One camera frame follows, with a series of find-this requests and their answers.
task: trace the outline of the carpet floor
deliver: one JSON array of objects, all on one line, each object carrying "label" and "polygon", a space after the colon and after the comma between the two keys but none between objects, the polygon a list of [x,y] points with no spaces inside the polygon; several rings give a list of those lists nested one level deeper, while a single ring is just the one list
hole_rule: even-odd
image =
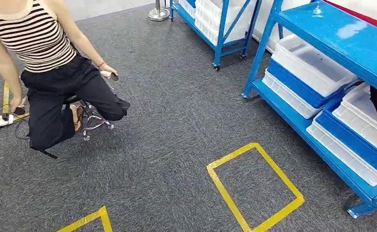
[{"label": "carpet floor", "polygon": [[[250,142],[305,198],[272,230],[377,230],[377,213],[346,213],[355,194],[268,104],[241,98],[255,42],[247,59],[227,56],[215,72],[212,49],[179,18],[150,21],[151,8],[78,21],[119,71],[112,85],[131,103],[113,130],[53,147],[57,160],[16,139],[16,125],[0,130],[0,232],[57,231],[103,205],[115,232],[241,231],[206,166]],[[2,89],[0,79],[0,104]],[[16,133],[27,129],[22,123]],[[293,200],[257,151],[216,172],[252,228]],[[102,223],[78,231],[103,231]]]}]

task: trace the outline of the striped tank top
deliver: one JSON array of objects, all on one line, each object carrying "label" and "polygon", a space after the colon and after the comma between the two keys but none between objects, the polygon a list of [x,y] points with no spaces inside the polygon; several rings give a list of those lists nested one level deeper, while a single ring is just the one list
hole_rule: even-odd
[{"label": "striped tank top", "polygon": [[67,64],[76,55],[57,16],[43,0],[28,0],[17,14],[0,14],[0,41],[33,73]]}]

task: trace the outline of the woman's left hand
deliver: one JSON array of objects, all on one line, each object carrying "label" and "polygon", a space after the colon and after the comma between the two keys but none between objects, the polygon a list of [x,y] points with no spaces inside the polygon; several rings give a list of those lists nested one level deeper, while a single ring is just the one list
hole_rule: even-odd
[{"label": "woman's left hand", "polygon": [[112,67],[110,67],[109,65],[107,65],[106,63],[102,64],[100,67],[99,67],[100,71],[107,71],[107,72],[110,72],[110,73],[114,73],[117,75],[117,71],[112,69]]}]

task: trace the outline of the bare foot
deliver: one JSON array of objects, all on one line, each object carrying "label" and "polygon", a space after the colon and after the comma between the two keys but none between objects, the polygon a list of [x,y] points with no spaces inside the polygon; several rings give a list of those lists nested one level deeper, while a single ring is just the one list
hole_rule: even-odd
[{"label": "bare foot", "polygon": [[73,115],[74,131],[78,131],[82,125],[79,122],[79,116],[77,115],[77,106],[72,104],[70,105],[70,108]]}]

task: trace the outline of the blue shelving unit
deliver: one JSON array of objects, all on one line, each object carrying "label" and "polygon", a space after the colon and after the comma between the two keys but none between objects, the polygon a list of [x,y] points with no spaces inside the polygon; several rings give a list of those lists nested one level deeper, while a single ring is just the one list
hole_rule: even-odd
[{"label": "blue shelving unit", "polygon": [[322,0],[313,0],[310,4],[286,11],[281,11],[282,2],[283,0],[274,1],[242,95],[248,98],[250,91],[255,90],[355,191],[363,203],[348,209],[352,217],[357,218],[376,211],[377,186],[367,184],[306,132],[305,129],[311,124],[312,119],[305,119],[299,115],[261,79],[256,79],[256,74],[273,27],[278,23],[280,38],[282,27],[287,28],[377,88],[377,27]]},{"label": "blue shelving unit", "polygon": [[[257,0],[257,3],[254,7],[254,12],[251,18],[250,26],[248,28],[247,33],[245,34],[243,39],[232,41],[226,43],[226,39],[231,33],[232,29],[234,28],[235,24],[238,22],[238,19],[243,14],[244,10],[250,3],[250,0],[246,0],[241,10],[238,12],[237,17],[233,21],[230,28],[227,30],[226,34],[224,34],[225,30],[225,23],[226,23],[226,16],[227,16],[227,9],[229,6],[229,0],[223,0],[223,8],[221,12],[221,19],[220,19],[220,27],[218,29],[218,40],[217,45],[214,45],[208,38],[194,25],[194,19],[184,10],[184,8],[179,4],[173,2],[173,0],[170,0],[170,19],[173,21],[174,19],[174,11],[176,11],[180,17],[187,23],[189,27],[191,27],[199,36],[202,38],[215,52],[214,54],[214,70],[219,71],[220,70],[220,58],[223,56],[226,56],[228,54],[232,54],[235,52],[242,51],[240,54],[240,59],[247,56],[247,48],[250,44],[251,38],[252,38],[252,32],[255,26],[255,22],[257,20],[258,11],[260,10],[262,0]],[[224,48],[226,47],[234,47],[230,48],[230,50],[224,51]]]}]

